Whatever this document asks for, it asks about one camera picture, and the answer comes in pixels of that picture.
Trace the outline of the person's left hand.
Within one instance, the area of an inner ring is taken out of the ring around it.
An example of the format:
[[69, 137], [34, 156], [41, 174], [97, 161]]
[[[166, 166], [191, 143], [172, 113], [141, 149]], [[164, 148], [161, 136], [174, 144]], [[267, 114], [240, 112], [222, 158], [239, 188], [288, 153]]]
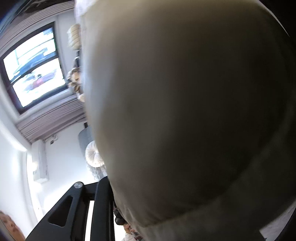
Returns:
[[128, 223], [125, 223], [123, 225], [123, 228], [125, 230], [125, 236], [122, 241], [136, 241], [138, 238], [135, 238], [132, 234], [132, 232], [135, 232], [133, 228]]

